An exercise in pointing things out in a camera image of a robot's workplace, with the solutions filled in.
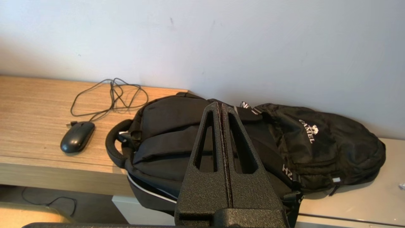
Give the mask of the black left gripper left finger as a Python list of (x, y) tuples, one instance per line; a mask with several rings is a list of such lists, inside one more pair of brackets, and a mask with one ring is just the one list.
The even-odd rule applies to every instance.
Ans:
[[(218, 102), (209, 104), (203, 112), (190, 161), (180, 194), (178, 196), (176, 219), (210, 219), (218, 209), (230, 205), (227, 183), (228, 167), (222, 130), (222, 111)], [(201, 171), (204, 143), (207, 130), (211, 129), (212, 172)]]

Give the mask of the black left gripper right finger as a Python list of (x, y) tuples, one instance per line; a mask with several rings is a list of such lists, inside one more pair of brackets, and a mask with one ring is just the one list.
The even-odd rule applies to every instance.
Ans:
[(221, 133), (227, 180), (227, 219), (285, 219), (285, 209), (271, 185), (236, 111), (221, 105)]

